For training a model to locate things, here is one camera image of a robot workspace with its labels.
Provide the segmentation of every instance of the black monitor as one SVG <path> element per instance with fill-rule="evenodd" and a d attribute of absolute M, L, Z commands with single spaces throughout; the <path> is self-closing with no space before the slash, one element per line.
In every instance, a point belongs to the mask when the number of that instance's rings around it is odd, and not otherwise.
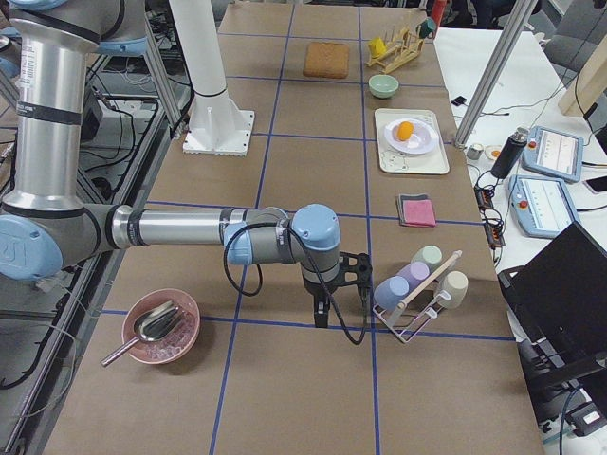
<path fill-rule="evenodd" d="M 577 222 L 500 284 L 532 342 L 545 338 L 560 366 L 588 366 L 607 352 L 607 252 Z M 577 378 L 607 415 L 607 370 Z"/>

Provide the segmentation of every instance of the white tray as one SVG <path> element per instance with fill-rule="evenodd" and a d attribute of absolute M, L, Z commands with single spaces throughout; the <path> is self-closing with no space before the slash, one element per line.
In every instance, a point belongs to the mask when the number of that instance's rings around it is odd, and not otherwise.
<path fill-rule="evenodd" d="M 399 118 L 416 118 L 431 125 L 440 136 L 438 120 L 433 111 L 422 109 L 377 109 L 376 133 L 379 167 L 386 173 L 431 173 L 443 174 L 449 172 L 449 161 L 442 139 L 438 146 L 423 155 L 403 155 L 393 149 L 383 135 L 383 129 L 391 121 Z"/>

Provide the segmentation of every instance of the small green bowl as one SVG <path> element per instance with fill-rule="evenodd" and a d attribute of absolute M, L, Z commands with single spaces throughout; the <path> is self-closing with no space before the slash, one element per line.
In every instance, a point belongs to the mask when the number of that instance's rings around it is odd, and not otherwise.
<path fill-rule="evenodd" d="M 369 90 L 376 98 L 390 98 L 398 90 L 398 79 L 389 74 L 376 74 L 369 80 Z"/>

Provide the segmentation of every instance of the metal scoop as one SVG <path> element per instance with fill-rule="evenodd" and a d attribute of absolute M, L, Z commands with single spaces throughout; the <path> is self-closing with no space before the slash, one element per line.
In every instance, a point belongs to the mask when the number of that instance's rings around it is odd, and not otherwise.
<path fill-rule="evenodd" d="M 179 311 L 179 308 L 171 300 L 162 303 L 153 310 L 143 313 L 135 320 L 135 336 L 102 360 L 102 366 L 107 367 L 140 341 L 151 343 L 163 339 L 173 331 L 182 318 L 183 313 Z"/>

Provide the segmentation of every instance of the black cylinder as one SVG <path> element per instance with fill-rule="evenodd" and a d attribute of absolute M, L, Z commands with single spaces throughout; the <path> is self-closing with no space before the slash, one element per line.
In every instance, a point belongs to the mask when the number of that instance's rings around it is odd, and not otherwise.
<path fill-rule="evenodd" d="M 508 176 L 514 163 L 519 159 L 524 147 L 527 145 L 527 137 L 529 136 L 529 130 L 526 128 L 517 128 L 516 132 L 510 136 L 500 155 L 497 157 L 497 161 L 491 168 L 491 175 L 498 179 L 504 179 Z"/>

